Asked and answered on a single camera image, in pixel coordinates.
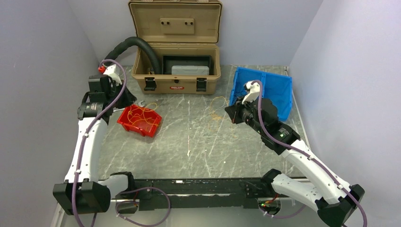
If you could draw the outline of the red bin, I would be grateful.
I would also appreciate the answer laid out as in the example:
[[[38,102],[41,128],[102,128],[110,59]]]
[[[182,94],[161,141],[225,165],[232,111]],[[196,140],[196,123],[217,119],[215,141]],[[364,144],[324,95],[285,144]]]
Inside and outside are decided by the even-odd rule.
[[[132,131],[143,137],[154,137],[162,122],[160,116],[155,110],[131,105],[126,107],[117,123],[126,131]]]

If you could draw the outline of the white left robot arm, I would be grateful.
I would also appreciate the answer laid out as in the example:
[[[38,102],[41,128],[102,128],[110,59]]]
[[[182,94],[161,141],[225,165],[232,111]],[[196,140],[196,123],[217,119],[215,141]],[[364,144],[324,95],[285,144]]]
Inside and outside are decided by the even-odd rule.
[[[131,198],[136,192],[131,172],[113,173],[99,180],[98,161],[113,108],[128,107],[136,101],[126,88],[107,75],[89,77],[78,113],[78,139],[70,168],[52,194],[67,215],[103,213],[111,199],[120,194]]]

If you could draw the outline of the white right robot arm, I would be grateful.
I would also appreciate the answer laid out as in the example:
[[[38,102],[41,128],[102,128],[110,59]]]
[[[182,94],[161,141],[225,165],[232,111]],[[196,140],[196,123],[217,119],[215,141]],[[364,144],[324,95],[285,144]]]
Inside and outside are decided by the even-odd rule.
[[[323,164],[300,135],[279,120],[277,108],[269,99],[263,98],[259,103],[239,98],[225,107],[225,112],[233,124],[250,126],[265,146],[293,164],[311,182],[307,185],[271,169],[261,179],[264,195],[286,195],[313,209],[326,225],[345,225],[360,205],[365,190],[358,184],[349,184]]]

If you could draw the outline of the silver wrench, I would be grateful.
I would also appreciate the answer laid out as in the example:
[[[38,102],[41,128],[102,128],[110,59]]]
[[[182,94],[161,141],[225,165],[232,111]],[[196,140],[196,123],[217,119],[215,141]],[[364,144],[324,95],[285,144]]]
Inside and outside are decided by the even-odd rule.
[[[137,103],[135,103],[134,105],[137,105],[139,107],[145,107],[146,103],[144,100],[140,100]],[[123,111],[125,108],[119,108],[119,109],[114,109],[113,112],[119,112],[119,111]]]

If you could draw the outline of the blue bin left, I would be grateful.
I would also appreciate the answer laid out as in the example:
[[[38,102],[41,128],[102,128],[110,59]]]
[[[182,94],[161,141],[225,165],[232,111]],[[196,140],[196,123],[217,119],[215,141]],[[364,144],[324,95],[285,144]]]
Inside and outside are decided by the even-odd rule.
[[[266,82],[267,72],[238,67],[235,71],[233,88],[229,99],[229,105],[233,105],[238,97],[247,94],[244,88],[248,81],[260,80],[263,84]]]

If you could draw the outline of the blue bin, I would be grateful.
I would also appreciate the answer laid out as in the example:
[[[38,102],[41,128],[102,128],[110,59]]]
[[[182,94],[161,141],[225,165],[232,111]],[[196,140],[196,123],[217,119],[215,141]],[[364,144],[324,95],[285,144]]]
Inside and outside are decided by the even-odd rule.
[[[233,105],[238,97],[247,94],[244,88],[248,81],[260,80],[263,84],[266,82],[267,72],[238,67],[235,71],[233,88],[229,99],[229,105]]]
[[[278,110],[278,118],[280,121],[286,121],[292,109],[292,78],[273,74],[264,73],[263,97],[272,101]]]

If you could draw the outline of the blue bin right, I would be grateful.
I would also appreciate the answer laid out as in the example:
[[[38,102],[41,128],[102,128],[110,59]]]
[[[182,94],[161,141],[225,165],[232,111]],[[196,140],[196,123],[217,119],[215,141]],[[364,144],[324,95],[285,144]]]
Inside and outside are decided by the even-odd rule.
[[[278,110],[278,118],[280,121],[286,121],[292,109],[292,78],[273,74],[264,73],[263,97],[272,101]]]

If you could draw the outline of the black tray in case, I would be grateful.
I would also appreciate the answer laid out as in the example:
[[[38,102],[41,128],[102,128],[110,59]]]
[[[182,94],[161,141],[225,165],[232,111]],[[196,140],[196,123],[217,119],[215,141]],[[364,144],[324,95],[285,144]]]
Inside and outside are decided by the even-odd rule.
[[[171,75],[173,66],[208,66],[209,74],[214,73],[211,55],[163,55],[162,74]]]

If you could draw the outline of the grey plastic box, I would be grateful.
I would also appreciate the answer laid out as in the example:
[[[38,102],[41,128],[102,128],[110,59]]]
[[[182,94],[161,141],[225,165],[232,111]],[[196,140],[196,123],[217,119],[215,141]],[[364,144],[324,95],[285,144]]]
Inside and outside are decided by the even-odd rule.
[[[172,66],[172,75],[209,75],[208,66]]]

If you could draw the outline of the tan tool case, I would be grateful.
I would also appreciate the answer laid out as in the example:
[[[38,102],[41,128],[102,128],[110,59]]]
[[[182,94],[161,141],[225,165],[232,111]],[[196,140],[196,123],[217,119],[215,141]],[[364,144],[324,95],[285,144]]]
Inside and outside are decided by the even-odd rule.
[[[143,50],[132,69],[144,94],[199,94],[216,91],[221,76],[218,47],[223,4],[218,0],[131,0],[128,3],[138,37],[154,50],[162,71],[152,68]],[[173,65],[191,57],[210,57],[208,75],[173,75]]]

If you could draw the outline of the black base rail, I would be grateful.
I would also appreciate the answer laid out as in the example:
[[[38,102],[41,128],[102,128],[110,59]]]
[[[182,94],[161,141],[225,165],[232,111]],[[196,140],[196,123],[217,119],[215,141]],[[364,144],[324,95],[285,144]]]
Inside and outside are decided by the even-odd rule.
[[[112,198],[135,201],[140,211],[149,211],[167,207],[256,209],[278,197],[260,177],[134,179],[133,189]]]

